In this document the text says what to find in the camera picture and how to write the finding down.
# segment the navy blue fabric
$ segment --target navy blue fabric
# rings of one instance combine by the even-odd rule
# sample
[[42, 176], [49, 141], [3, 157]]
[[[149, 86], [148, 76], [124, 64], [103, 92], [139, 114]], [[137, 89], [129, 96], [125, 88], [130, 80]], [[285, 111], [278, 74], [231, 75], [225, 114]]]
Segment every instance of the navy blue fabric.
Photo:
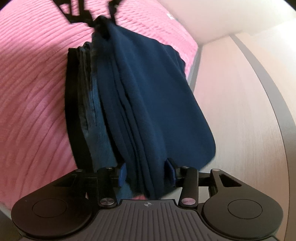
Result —
[[166, 190], [165, 160], [201, 169], [214, 157], [215, 142], [178, 52], [99, 18], [108, 34], [93, 33], [91, 78], [105, 124], [133, 192], [158, 199]]
[[[90, 43], [69, 49], [65, 88], [65, 114], [73, 155], [80, 169], [96, 172], [102, 167], [115, 167], [118, 161], [112, 146], [100, 105], [97, 80], [91, 76], [96, 68], [91, 65]], [[125, 181], [126, 165], [120, 172], [120, 188], [115, 190], [118, 201], [131, 199], [129, 184]]]

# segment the folded cloth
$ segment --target folded cloth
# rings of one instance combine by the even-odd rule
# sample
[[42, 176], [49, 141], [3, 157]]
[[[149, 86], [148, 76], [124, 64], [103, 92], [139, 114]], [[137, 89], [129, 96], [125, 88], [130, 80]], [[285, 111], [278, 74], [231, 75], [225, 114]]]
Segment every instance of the folded cloth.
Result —
[[[167, 190], [165, 160], [171, 157], [179, 166], [201, 169], [215, 155], [212, 133], [177, 51], [103, 16], [96, 22], [92, 43], [84, 45], [88, 51], [80, 48], [80, 63], [86, 64], [80, 64], [79, 76], [87, 77], [78, 88], [86, 100], [78, 109], [81, 125], [89, 128], [84, 136], [92, 161], [99, 162], [96, 166], [113, 163], [110, 138], [117, 158], [126, 163], [132, 192], [159, 199]], [[90, 77], [84, 57], [89, 51]]]
[[[78, 168], [96, 172], [101, 167], [116, 167], [117, 161], [98, 98], [95, 78], [90, 78], [90, 44], [86, 42], [68, 52], [65, 88], [65, 114], [68, 135]], [[117, 200], [132, 199], [127, 182], [116, 189]]]
[[[85, 0], [85, 9], [107, 15], [108, 1]], [[71, 4], [78, 13], [78, 1]], [[197, 44], [157, 0], [124, 0], [116, 18], [172, 45], [188, 75]], [[64, 113], [67, 52], [91, 42], [93, 28], [69, 24], [52, 0], [12, 0], [0, 11], [0, 29], [0, 202], [11, 209], [77, 168]]]

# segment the black fabric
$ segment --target black fabric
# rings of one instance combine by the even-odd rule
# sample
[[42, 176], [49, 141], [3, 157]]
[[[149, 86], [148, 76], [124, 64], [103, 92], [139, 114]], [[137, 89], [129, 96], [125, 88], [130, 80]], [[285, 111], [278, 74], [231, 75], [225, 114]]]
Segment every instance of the black fabric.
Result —
[[78, 168], [93, 172], [92, 159], [89, 147], [84, 138], [78, 113], [78, 67], [77, 50], [70, 48], [65, 83], [65, 116], [67, 132], [75, 162]]
[[[158, 199], [169, 190], [164, 182], [165, 160], [171, 157], [179, 166], [201, 169], [215, 155], [212, 133], [187, 84], [185, 63], [177, 51], [105, 17], [95, 22], [100, 24], [89, 45], [90, 82], [97, 84], [100, 101], [85, 109], [85, 114], [80, 112], [80, 120], [97, 115], [100, 110], [94, 107], [101, 106], [110, 143], [119, 153], [116, 159], [126, 162], [131, 190]], [[82, 92], [83, 96], [94, 93]], [[88, 135], [102, 138], [96, 131]], [[96, 150], [93, 144], [91, 152]], [[104, 160], [104, 156], [98, 158], [99, 166]]]

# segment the pink corduroy fabric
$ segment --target pink corduroy fabric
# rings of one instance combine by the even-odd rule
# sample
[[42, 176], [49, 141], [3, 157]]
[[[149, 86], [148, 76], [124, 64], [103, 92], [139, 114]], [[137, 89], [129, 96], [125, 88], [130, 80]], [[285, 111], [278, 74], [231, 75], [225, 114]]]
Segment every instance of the pink corduroy fabric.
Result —
[[[93, 17], [107, 0], [88, 0]], [[126, 0], [118, 25], [175, 48], [188, 75], [197, 44], [156, 0]], [[0, 202], [21, 197], [76, 169], [64, 113], [68, 48], [91, 41], [51, 0], [12, 0], [0, 11]]]

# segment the black plastic bracket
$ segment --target black plastic bracket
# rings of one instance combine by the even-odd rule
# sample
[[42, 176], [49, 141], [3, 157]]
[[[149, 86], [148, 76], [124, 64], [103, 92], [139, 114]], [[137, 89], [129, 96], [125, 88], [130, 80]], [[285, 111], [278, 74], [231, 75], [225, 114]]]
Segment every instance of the black plastic bracket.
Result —
[[115, 14], [117, 12], [117, 8], [122, 0], [112, 0], [108, 3], [108, 8], [111, 16], [111, 20], [114, 24], [116, 24], [115, 21]]
[[[125, 180], [119, 178], [121, 170], [106, 167], [96, 173], [81, 169], [68, 173], [17, 201], [12, 220], [23, 236], [35, 239], [57, 239], [77, 232], [100, 210], [118, 206], [113, 188]], [[212, 230], [225, 237], [262, 240], [281, 224], [283, 212], [275, 200], [220, 169], [199, 173], [169, 159], [165, 170], [171, 184], [182, 187], [178, 206], [197, 211]], [[202, 204], [198, 203], [199, 186], [209, 188], [210, 198]]]
[[[84, 0], [78, 0], [78, 4], [79, 4], [78, 16], [72, 15], [71, 0], [53, 0], [53, 2], [57, 5], [59, 10], [63, 13], [63, 15], [66, 17], [66, 19], [70, 23], [87, 23], [89, 27], [92, 27], [92, 28], [94, 27], [94, 21], [90, 11], [84, 9]], [[63, 12], [63, 10], [61, 9], [61, 5], [63, 4], [69, 5], [70, 13]]]

